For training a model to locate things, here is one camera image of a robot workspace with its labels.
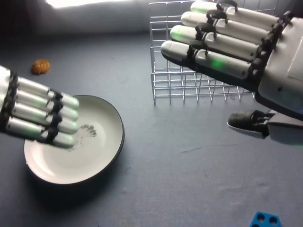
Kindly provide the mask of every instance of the round white dish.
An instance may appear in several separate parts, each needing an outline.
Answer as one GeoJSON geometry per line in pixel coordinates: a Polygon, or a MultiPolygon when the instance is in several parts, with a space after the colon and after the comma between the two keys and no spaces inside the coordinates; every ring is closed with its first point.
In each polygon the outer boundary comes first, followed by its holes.
{"type": "Polygon", "coordinates": [[[102,172],[119,155],[125,138],[118,111],[95,96],[79,100],[79,131],[73,148],[64,149],[25,140],[28,167],[41,179],[56,184],[85,181],[102,172]]]}

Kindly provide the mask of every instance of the white wall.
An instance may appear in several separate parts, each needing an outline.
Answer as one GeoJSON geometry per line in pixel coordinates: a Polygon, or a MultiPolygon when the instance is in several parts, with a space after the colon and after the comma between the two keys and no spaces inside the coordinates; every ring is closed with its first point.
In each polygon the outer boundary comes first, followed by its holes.
{"type": "MultiPolygon", "coordinates": [[[[39,34],[148,31],[148,4],[153,1],[161,0],[125,0],[53,9],[45,0],[38,0],[35,11],[36,31],[39,34]]],[[[239,6],[243,5],[243,1],[237,1],[239,6]]],[[[276,4],[276,1],[261,0],[260,7],[269,9],[276,4]]],[[[31,10],[31,1],[27,2],[31,10]]],[[[281,15],[293,8],[295,2],[296,0],[279,0],[276,14],[281,15]]],[[[256,10],[257,5],[258,0],[245,1],[246,8],[256,10]]]]}

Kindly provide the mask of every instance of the metal wire rack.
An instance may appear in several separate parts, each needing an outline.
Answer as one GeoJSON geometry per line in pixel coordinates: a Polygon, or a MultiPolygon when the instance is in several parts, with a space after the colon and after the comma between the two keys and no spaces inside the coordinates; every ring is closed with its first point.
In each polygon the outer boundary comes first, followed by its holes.
{"type": "MultiPolygon", "coordinates": [[[[238,0],[239,7],[255,11],[262,11],[271,15],[275,14],[279,0],[238,0]]],[[[150,16],[150,39],[151,39],[151,87],[153,101],[159,97],[169,98],[191,96],[199,99],[201,96],[209,97],[211,101],[214,96],[223,96],[225,101],[231,94],[239,100],[243,95],[255,98],[254,93],[238,86],[217,81],[207,75],[196,73],[189,68],[178,66],[169,62],[161,55],[160,47],[163,42],[170,40],[169,32],[175,25],[181,24],[181,16],[190,11],[190,1],[156,2],[149,4],[150,16]]]]}

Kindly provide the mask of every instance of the plate rim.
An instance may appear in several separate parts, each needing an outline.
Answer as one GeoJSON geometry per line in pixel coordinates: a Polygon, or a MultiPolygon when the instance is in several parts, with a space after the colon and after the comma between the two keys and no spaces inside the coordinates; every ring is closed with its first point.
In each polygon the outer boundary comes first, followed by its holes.
{"type": "Polygon", "coordinates": [[[46,179],[43,179],[41,177],[39,177],[35,171],[30,167],[30,165],[28,164],[27,162],[27,158],[26,158],[26,155],[25,155],[25,142],[26,142],[26,139],[24,139],[24,143],[23,143],[23,151],[24,151],[24,158],[25,158],[25,161],[26,161],[26,165],[28,166],[28,168],[31,170],[31,172],[37,176],[39,179],[45,181],[45,182],[48,182],[48,183],[52,183],[52,184],[57,184],[57,185],[73,185],[73,184],[79,184],[79,183],[84,183],[86,181],[89,181],[91,180],[92,178],[96,177],[97,175],[100,175],[101,173],[103,173],[104,171],[106,171],[115,161],[116,159],[118,158],[118,156],[120,155],[121,151],[122,151],[122,148],[123,148],[123,145],[124,145],[124,141],[125,141],[125,128],[124,128],[124,124],[123,124],[123,121],[122,121],[122,118],[121,118],[121,115],[120,113],[117,111],[117,109],[107,100],[103,99],[103,98],[100,98],[98,96],[92,96],[92,95],[75,95],[73,97],[77,98],[78,96],[90,96],[90,97],[94,97],[94,98],[98,98],[98,99],[101,99],[105,102],[107,102],[110,106],[112,106],[114,108],[114,110],[117,112],[119,118],[120,118],[120,121],[121,121],[121,124],[122,124],[122,137],[121,137],[121,143],[120,143],[120,146],[118,148],[118,151],[116,152],[115,156],[113,157],[113,159],[102,169],[100,170],[99,172],[97,172],[95,175],[87,178],[87,179],[84,179],[84,180],[81,180],[81,181],[77,181],[77,182],[73,182],[73,183],[56,183],[56,182],[51,182],[51,181],[48,181],[46,179]]]}

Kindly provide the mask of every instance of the robotic hand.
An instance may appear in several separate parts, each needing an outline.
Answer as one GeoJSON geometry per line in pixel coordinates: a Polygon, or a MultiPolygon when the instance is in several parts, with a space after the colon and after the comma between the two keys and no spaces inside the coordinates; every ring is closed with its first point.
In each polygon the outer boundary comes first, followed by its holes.
{"type": "Polygon", "coordinates": [[[78,130],[79,102],[0,66],[0,130],[9,135],[70,148],[78,130]]]}
{"type": "Polygon", "coordinates": [[[272,109],[240,112],[228,125],[241,133],[296,144],[303,136],[303,19],[238,8],[232,0],[196,1],[161,46],[169,61],[256,93],[272,109]]]}

